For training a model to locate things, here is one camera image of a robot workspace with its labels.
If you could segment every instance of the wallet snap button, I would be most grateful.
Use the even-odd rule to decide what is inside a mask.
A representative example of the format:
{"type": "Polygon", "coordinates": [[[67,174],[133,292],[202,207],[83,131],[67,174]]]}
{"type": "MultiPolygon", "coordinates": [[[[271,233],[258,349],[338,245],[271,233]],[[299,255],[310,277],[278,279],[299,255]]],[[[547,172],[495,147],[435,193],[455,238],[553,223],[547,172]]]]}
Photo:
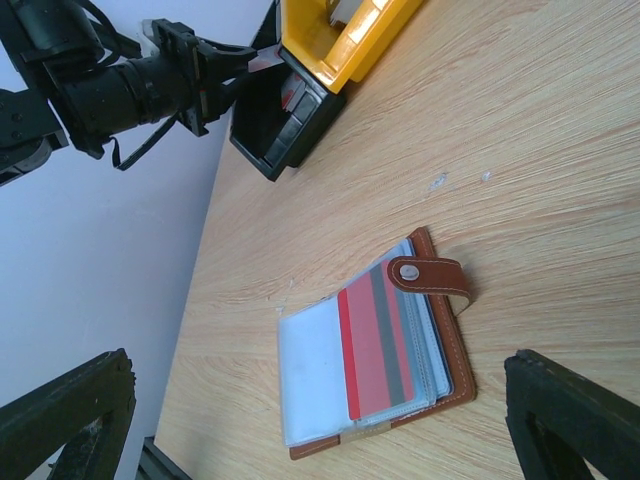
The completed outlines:
{"type": "Polygon", "coordinates": [[[415,265],[403,265],[400,267],[400,276],[407,282],[413,282],[420,276],[420,270],[415,265]]]}

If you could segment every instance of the black strap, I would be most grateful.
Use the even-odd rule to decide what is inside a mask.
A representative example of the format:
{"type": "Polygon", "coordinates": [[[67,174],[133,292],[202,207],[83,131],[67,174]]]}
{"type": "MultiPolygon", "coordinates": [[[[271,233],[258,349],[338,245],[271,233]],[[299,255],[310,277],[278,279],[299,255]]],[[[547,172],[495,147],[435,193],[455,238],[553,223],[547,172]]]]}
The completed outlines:
{"type": "Polygon", "coordinates": [[[72,1],[75,2],[77,5],[79,5],[81,8],[84,8],[91,15],[96,17],[96,20],[98,20],[98,22],[102,24],[102,26],[105,28],[107,33],[113,39],[115,48],[112,50],[111,54],[107,58],[105,58],[98,64],[98,66],[108,67],[109,65],[114,64],[122,56],[122,45],[120,44],[120,37],[118,37],[118,32],[116,31],[111,21],[107,18],[107,16],[104,13],[102,13],[102,10],[100,10],[91,2],[91,0],[72,0],[72,1]]]}
{"type": "Polygon", "coordinates": [[[125,171],[133,166],[138,160],[142,158],[142,156],[147,153],[151,148],[158,143],[158,141],[165,136],[165,134],[173,127],[173,125],[178,120],[179,113],[174,114],[172,117],[169,117],[166,122],[162,124],[162,126],[156,130],[153,135],[151,135],[146,142],[138,147],[138,149],[129,155],[124,162],[120,161],[120,144],[118,143],[118,139],[116,137],[111,137],[109,140],[113,140],[115,145],[113,147],[113,154],[111,155],[111,161],[113,162],[113,167],[117,168],[120,171],[125,171]]]}

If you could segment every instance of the card holder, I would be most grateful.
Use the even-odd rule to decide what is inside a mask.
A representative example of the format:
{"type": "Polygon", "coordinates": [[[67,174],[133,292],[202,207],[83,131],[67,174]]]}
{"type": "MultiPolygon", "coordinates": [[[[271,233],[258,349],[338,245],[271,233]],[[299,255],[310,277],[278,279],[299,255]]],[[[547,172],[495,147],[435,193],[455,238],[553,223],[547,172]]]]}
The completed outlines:
{"type": "MultiPolygon", "coordinates": [[[[345,401],[348,382],[348,374],[345,372],[348,368],[344,363],[343,348],[336,347],[336,342],[339,346],[344,342],[343,333],[339,323],[326,322],[327,318],[340,315],[340,295],[338,294],[321,304],[310,307],[308,311],[296,314],[293,319],[285,319],[279,326],[281,401],[283,412],[287,412],[286,418],[283,415],[283,431],[285,437],[286,432],[293,432],[295,438],[302,439],[289,449],[293,460],[357,438],[382,433],[390,428],[471,401],[475,397],[475,382],[460,331],[452,315],[452,310],[456,314],[459,313],[469,305],[471,299],[460,264],[453,260],[437,258],[424,228],[413,232],[406,243],[410,246],[409,250],[407,248],[392,250],[386,256],[387,258],[383,257],[381,265],[384,267],[383,272],[386,270],[387,283],[401,291],[402,296],[398,298],[416,300],[413,303],[409,302],[412,306],[407,308],[407,315],[410,319],[413,316],[409,324],[413,325],[414,329],[416,325],[424,328],[423,335],[415,336],[415,332],[412,332],[411,338],[423,338],[427,344],[426,348],[416,348],[415,351],[420,352],[419,355],[424,355],[424,358],[420,358],[419,365],[432,367],[431,372],[425,376],[424,382],[425,384],[431,382],[431,386],[425,387],[425,396],[430,395],[431,399],[422,399],[422,404],[420,402],[411,404],[411,401],[396,402],[397,404],[394,405],[389,405],[388,402],[382,403],[382,407],[387,408],[381,408],[379,413],[376,413],[375,408],[369,409],[367,410],[369,415],[358,416],[348,411],[345,401]],[[417,271],[416,278],[403,277],[402,270],[407,265],[411,266],[414,272],[417,271]],[[318,315],[318,311],[313,314],[312,309],[318,308],[325,309],[322,315],[318,315]],[[428,318],[430,322],[416,322],[416,317],[422,320],[428,318]],[[287,322],[294,320],[300,322],[300,318],[307,322],[304,329],[287,327],[293,325],[287,322]],[[318,342],[324,342],[328,348],[319,352],[318,342]],[[291,351],[291,348],[296,348],[296,352],[291,351]],[[299,353],[301,350],[309,353],[301,356],[299,353]],[[287,362],[288,366],[284,367],[283,362],[287,362]],[[287,390],[287,384],[296,382],[298,386],[303,382],[304,388],[308,389],[302,400],[300,392],[291,395],[292,392],[287,390]],[[312,423],[316,422],[313,425],[309,425],[309,414],[313,417],[312,423]],[[294,431],[299,428],[300,419],[305,415],[305,428],[308,427],[309,430],[294,431]],[[324,438],[304,440],[307,437],[318,438],[319,432],[324,433],[322,435],[324,438]]],[[[362,275],[371,275],[371,273],[364,272],[362,275]]],[[[356,285],[361,277],[354,279],[346,289],[356,285]]],[[[397,385],[392,387],[397,393],[399,388],[403,388],[404,396],[401,399],[407,400],[407,392],[411,389],[407,389],[406,385],[398,383],[397,380],[396,378],[397,385]]]]}

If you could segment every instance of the wallet strap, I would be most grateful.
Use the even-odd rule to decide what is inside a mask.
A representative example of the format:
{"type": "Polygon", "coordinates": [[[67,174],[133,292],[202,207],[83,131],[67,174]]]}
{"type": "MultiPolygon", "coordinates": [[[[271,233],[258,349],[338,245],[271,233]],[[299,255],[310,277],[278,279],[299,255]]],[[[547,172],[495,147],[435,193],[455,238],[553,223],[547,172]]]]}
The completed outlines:
{"type": "Polygon", "coordinates": [[[387,267],[391,283],[408,293],[446,295],[454,315],[471,303],[469,282],[455,260],[439,257],[396,257],[387,267]],[[408,270],[413,275],[403,275],[408,270]]]}

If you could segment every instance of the brown leather card wallet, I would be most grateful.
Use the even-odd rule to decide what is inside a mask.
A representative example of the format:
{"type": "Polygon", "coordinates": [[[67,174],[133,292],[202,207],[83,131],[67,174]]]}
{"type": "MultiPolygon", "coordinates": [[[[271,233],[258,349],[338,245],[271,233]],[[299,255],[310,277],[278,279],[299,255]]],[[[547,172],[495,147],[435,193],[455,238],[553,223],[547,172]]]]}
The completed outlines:
{"type": "Polygon", "coordinates": [[[436,257],[426,228],[418,228],[409,235],[409,239],[413,244],[415,257],[396,257],[389,263],[387,273],[397,288],[410,293],[428,295],[451,374],[452,392],[440,398],[435,405],[416,410],[355,435],[334,435],[290,448],[289,454],[292,460],[298,460],[356,438],[382,433],[389,428],[395,428],[447,408],[470,402],[475,398],[476,384],[460,329],[454,317],[454,314],[459,314],[471,302],[467,279],[458,262],[436,257]],[[403,279],[401,269],[405,265],[412,265],[418,269],[416,279],[403,279]]]}

